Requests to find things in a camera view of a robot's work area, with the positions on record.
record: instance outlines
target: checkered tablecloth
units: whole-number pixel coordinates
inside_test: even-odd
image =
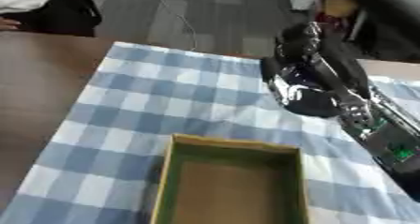
[[[420,117],[420,82],[373,80]],[[113,45],[0,223],[147,223],[174,132],[301,147],[313,224],[420,223],[420,204],[336,120],[280,108],[256,60],[126,43]]]

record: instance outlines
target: robotic hand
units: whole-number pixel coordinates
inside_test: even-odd
[[[276,101],[296,114],[337,116],[342,128],[420,202],[420,123],[368,81],[338,35],[316,22],[296,25],[261,61]]]

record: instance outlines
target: cardboard box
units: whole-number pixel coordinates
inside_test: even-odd
[[[152,224],[308,224],[300,151],[173,135]]]

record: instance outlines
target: dark pants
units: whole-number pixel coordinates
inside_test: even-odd
[[[20,31],[81,37],[93,37],[98,24],[92,7],[85,0],[50,0],[39,9],[0,16],[21,22]]]

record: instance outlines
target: person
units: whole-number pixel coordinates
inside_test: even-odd
[[[93,37],[100,21],[93,0],[0,0],[0,31]]]

